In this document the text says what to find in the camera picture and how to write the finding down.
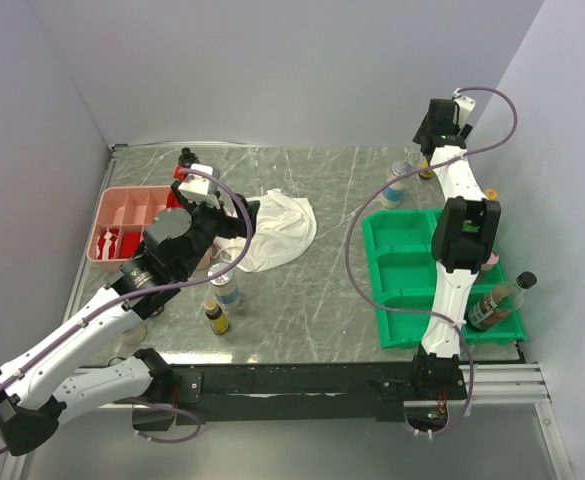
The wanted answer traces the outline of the yellow bottle cork cap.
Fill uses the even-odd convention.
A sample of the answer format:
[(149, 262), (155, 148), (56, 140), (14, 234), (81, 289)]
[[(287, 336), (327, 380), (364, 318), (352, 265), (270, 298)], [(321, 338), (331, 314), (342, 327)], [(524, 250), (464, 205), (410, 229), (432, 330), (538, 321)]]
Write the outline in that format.
[[(423, 158), (423, 159), (421, 160), (421, 162), (420, 162), (420, 165), (419, 165), (419, 167), (420, 167), (420, 168), (426, 168), (426, 167), (428, 167), (428, 166), (429, 166), (429, 164), (428, 164), (428, 161), (427, 161), (427, 159), (426, 159), (426, 158)], [(433, 176), (434, 176), (434, 172), (433, 172), (432, 170), (427, 170), (427, 171), (423, 171), (423, 172), (420, 172), (420, 173), (419, 173), (419, 177), (420, 177), (422, 180), (430, 180), (430, 179), (431, 179)]]

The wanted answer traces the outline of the red sauce bottle yellow cap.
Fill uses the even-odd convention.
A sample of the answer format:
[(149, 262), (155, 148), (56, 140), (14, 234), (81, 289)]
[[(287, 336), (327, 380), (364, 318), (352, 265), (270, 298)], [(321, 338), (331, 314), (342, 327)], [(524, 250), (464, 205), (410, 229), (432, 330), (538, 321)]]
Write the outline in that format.
[(488, 188), (484, 191), (486, 197), (491, 201), (497, 201), (499, 198), (498, 192), (494, 189)]

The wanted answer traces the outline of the silver lid blue label jar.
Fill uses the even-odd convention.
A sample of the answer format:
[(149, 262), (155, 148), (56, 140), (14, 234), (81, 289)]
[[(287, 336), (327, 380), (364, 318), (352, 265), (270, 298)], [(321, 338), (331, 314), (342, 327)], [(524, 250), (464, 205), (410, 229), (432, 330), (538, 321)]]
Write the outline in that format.
[[(408, 160), (399, 160), (392, 163), (387, 173), (387, 181), (394, 180), (407, 172), (412, 170), (412, 166)], [(402, 202), (407, 180), (398, 180), (388, 187), (386, 187), (381, 194), (381, 203), (386, 209), (398, 208)]]

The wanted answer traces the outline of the pink lid spice jar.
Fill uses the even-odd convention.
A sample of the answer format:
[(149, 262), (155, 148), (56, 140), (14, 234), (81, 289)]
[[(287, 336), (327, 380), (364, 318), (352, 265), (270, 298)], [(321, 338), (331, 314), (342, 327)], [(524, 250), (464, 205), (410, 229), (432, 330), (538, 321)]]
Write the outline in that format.
[(490, 271), (492, 270), (499, 262), (499, 254), (496, 250), (492, 250), (490, 252), (490, 256), (488, 260), (481, 266), (482, 271)]

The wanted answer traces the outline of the dark sauce bottle black cap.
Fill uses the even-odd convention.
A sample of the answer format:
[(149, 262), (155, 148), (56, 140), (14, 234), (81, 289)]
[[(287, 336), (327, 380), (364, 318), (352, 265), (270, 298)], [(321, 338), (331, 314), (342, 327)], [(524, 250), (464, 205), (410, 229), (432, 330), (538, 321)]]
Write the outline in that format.
[(538, 282), (531, 271), (524, 271), (513, 281), (496, 284), (467, 312), (467, 324), (478, 331), (487, 331), (518, 310), (525, 293)]

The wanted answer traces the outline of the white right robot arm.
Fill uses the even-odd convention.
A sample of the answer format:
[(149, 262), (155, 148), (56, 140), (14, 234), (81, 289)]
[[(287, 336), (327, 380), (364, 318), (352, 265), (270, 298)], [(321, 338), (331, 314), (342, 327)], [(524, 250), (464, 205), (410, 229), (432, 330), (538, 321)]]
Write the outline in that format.
[(460, 94), (433, 99), (413, 141), (441, 186), (445, 205), (431, 253), (436, 266), (433, 313), (413, 358), (412, 391), (422, 398), (463, 385), (461, 330), (471, 288), (491, 255), (501, 207), (483, 193), (471, 170), (466, 139), (474, 100)]

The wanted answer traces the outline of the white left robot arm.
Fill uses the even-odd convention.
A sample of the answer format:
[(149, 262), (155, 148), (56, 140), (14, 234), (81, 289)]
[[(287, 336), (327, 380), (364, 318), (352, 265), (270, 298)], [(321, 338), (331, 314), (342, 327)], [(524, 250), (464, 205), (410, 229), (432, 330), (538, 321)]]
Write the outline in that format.
[(0, 437), (14, 456), (29, 453), (58, 428), (103, 404), (171, 392), (173, 371), (152, 348), (112, 367), (76, 376), (99, 346), (155, 314), (181, 289), (219, 238), (251, 240), (260, 203), (240, 194), (197, 199), (179, 194), (143, 232), (134, 255), (73, 317), (26, 353), (0, 366)]

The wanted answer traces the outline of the red packet front compartment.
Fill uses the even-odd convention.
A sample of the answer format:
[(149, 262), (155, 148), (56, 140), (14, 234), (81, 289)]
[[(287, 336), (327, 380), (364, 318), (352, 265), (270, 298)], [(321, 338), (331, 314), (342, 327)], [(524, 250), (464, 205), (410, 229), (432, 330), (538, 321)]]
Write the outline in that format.
[(121, 259), (131, 258), (142, 240), (141, 230), (124, 230), (120, 240), (119, 257)]

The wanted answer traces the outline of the pink compartment tray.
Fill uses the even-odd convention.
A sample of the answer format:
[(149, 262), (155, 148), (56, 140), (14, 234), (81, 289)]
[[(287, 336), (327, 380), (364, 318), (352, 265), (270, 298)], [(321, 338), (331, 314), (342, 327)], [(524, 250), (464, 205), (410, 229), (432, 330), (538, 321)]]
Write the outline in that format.
[[(116, 271), (126, 260), (119, 257), (120, 240), (124, 230), (143, 232), (155, 217), (168, 208), (181, 208), (169, 185), (111, 187), (101, 195), (87, 247), (87, 259), (105, 272)], [(95, 246), (106, 227), (120, 229), (115, 257), (96, 260)]]

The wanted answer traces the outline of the red white striped packet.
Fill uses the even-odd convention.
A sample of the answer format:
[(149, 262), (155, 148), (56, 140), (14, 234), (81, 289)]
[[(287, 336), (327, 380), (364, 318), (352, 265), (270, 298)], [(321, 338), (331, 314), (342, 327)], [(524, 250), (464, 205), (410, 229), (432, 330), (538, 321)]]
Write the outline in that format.
[(106, 227), (103, 230), (96, 241), (96, 260), (111, 260), (115, 257), (119, 233), (118, 227)]

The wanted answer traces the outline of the black cap spice jar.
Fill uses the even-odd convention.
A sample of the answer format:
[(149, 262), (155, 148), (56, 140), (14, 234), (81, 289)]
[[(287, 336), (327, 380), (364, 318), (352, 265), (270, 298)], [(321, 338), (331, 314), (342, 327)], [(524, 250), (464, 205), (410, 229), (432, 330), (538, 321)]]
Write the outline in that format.
[(190, 148), (184, 147), (181, 149), (181, 154), (178, 157), (178, 165), (181, 168), (189, 169), (193, 164), (198, 162), (197, 155), (191, 151)]

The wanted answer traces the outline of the small yellow dropper bottle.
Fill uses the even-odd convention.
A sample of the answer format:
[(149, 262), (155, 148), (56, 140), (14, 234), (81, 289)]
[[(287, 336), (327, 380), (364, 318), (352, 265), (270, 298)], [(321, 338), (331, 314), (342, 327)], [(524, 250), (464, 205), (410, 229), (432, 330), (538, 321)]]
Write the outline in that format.
[(222, 335), (229, 331), (230, 323), (227, 315), (214, 298), (204, 301), (203, 307), (214, 334)]

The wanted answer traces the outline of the white crumpled cloth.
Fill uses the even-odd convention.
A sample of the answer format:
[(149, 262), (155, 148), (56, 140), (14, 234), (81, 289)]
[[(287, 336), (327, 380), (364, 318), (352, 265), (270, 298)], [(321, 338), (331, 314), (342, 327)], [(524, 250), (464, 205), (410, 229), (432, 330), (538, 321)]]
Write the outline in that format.
[(246, 273), (267, 271), (292, 262), (312, 244), (317, 221), (308, 198), (293, 198), (280, 189), (268, 190), (258, 201), (256, 231), (238, 268)]

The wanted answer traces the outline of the green compartment bin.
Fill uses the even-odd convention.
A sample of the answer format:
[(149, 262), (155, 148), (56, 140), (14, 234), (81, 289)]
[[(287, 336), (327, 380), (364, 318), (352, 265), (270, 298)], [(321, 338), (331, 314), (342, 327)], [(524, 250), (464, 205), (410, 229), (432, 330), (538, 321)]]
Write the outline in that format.
[[(431, 239), (442, 209), (383, 210), (362, 221), (373, 299), (390, 308), (432, 310), (437, 272), (431, 254)], [(502, 263), (482, 271), (468, 300), (472, 307), (496, 284), (506, 281)], [(429, 317), (376, 310), (382, 348), (417, 347)], [(482, 332), (463, 326), (468, 344), (527, 341), (520, 314), (515, 311), (491, 329)]]

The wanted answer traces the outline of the black front mounting rail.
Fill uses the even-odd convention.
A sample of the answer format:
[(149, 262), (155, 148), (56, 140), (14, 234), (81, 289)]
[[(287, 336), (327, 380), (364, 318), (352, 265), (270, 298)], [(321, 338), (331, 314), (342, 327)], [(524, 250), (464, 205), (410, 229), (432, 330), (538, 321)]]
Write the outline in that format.
[(174, 365), (140, 397), (205, 422), (371, 418), (402, 422), (408, 401), (464, 400), (461, 371), (437, 383), (409, 362)]

